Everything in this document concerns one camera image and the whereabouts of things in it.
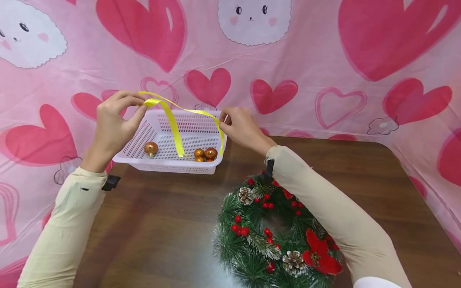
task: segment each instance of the white bunny face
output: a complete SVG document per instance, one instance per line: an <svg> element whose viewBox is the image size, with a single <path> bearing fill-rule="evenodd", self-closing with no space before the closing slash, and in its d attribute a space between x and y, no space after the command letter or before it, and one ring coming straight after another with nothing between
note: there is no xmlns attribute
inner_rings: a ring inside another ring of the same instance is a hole
<svg viewBox="0 0 461 288"><path fill-rule="evenodd" d="M19 68L37 68L66 49L67 41L47 14L19 0L2 0L0 58Z"/></svg>
<svg viewBox="0 0 461 288"><path fill-rule="evenodd" d="M224 35L234 42L271 44L288 32L291 0L219 0L218 18Z"/></svg>

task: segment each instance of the pine cone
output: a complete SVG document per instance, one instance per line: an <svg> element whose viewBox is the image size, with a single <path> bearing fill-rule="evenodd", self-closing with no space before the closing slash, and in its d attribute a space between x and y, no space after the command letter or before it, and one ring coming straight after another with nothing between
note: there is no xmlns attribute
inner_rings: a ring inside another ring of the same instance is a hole
<svg viewBox="0 0 461 288"><path fill-rule="evenodd" d="M238 200L244 205L250 205L253 202L253 198L250 197L251 189L247 187L242 187L238 190Z"/></svg>
<svg viewBox="0 0 461 288"><path fill-rule="evenodd" d="M282 257L282 261L285 271L295 278L306 271L306 263L304 263L299 251L287 251L287 254Z"/></svg>

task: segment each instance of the satin ribbon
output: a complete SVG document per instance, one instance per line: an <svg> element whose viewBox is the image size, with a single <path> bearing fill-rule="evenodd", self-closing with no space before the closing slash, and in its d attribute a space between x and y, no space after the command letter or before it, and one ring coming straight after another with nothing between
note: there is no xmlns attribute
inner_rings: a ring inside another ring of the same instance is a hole
<svg viewBox="0 0 461 288"><path fill-rule="evenodd" d="M149 108L154 107L157 104L160 104L162 106L163 111L165 111L166 118L168 119L168 122L170 123L171 133L173 134L173 140L174 140L174 144L176 146L176 151L177 151L178 157L182 157L184 155L187 156L187 154L184 152L183 141L181 140L181 135L179 134L179 128L177 126L176 119L174 118L173 112L171 111L170 107L168 106L168 104L165 101L173 104L174 106L178 107L179 109L182 109L182 110L185 110L185 111L188 111L188 112L192 112L192 113L195 113L195 114L205 115L205 116L213 118L214 122L216 123L216 128L218 128L219 137L221 138L221 148L219 149L219 155L220 156L223 155L223 151L224 151L224 132L221 130L221 128L219 128L219 120L215 116L211 115L210 113L208 113L206 111L184 109L184 108L176 105L176 103L173 103L173 102L169 101L167 98L163 98L162 96L157 95L157 94L152 93L152 92L141 91L141 92L139 92L139 94L140 95L148 94L148 95L151 95L151 96L159 98L159 99L149 98L144 102L144 105L146 105Z"/></svg>

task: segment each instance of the plastic basket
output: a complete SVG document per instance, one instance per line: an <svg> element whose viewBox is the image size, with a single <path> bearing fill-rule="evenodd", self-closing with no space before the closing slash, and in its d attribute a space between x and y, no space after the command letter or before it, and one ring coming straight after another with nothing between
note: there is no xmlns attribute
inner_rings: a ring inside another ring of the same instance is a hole
<svg viewBox="0 0 461 288"><path fill-rule="evenodd" d="M216 166L223 160L223 156L218 155L213 162L195 162L194 151L197 148L207 149L209 147L219 151L221 138L215 121L209 116L184 110L172 110L172 112L181 133L187 156L178 157L170 123L165 112L161 109L155 109L146 112L133 139L115 155L113 161L130 164L143 171L213 174ZM220 114L220 111L207 112L215 117ZM150 141L159 146L158 152L152 158L149 158L149 155L144 151L144 145ZM224 139L224 149L226 142L227 136Z"/></svg>

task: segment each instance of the green wreath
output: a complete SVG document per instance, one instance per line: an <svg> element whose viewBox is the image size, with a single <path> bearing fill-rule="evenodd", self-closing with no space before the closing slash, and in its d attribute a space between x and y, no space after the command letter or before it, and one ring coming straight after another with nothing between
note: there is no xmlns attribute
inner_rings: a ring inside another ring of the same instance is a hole
<svg viewBox="0 0 461 288"><path fill-rule="evenodd" d="M339 248L294 195L264 176L224 198L214 255L248 288L330 287L342 271ZM272 234L263 221L282 227Z"/></svg>

